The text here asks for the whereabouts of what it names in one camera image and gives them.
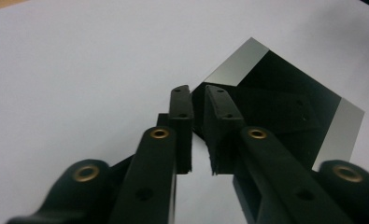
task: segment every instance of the white background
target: white background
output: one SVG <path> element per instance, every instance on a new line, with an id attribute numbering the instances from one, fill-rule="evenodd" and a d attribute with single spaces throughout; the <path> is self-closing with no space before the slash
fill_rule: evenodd
<path id="1" fill-rule="evenodd" d="M 66 167 L 110 165 L 246 40 L 365 111 L 351 161 L 369 171 L 369 6 L 326 1 L 29 1 L 0 9 L 0 223 L 29 215 Z M 245 223 L 230 176 L 195 136 L 176 223 Z"/>

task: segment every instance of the cube face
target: cube face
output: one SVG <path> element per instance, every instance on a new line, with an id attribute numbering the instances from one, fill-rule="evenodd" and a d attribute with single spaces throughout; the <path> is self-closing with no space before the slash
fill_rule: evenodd
<path id="1" fill-rule="evenodd" d="M 205 86 L 227 90 L 247 125 L 272 131 L 306 168 L 349 161 L 364 112 L 251 38 L 192 93 L 202 137 Z"/>

